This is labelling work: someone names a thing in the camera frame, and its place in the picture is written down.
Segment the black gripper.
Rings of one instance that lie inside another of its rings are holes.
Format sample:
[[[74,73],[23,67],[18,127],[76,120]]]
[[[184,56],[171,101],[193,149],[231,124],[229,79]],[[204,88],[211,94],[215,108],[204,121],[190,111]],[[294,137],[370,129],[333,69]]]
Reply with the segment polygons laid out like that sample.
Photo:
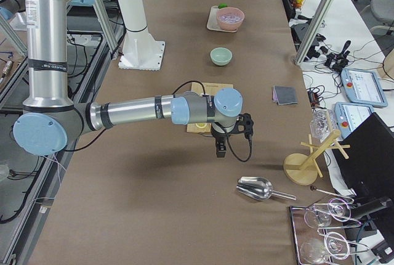
[[[216,157],[225,158],[227,148],[226,141],[230,137],[234,125],[224,126],[218,122],[211,124],[211,134],[215,138]]]

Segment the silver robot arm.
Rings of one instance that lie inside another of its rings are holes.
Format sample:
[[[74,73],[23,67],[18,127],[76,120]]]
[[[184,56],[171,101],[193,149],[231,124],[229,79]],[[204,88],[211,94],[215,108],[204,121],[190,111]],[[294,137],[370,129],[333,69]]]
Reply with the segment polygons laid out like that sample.
[[[72,0],[25,0],[29,97],[13,126],[16,143],[46,156],[85,133],[118,124],[170,118],[175,124],[210,123],[223,155],[223,136],[237,133],[242,95],[224,88],[215,95],[194,92],[118,103],[77,104],[68,97],[66,7]]]

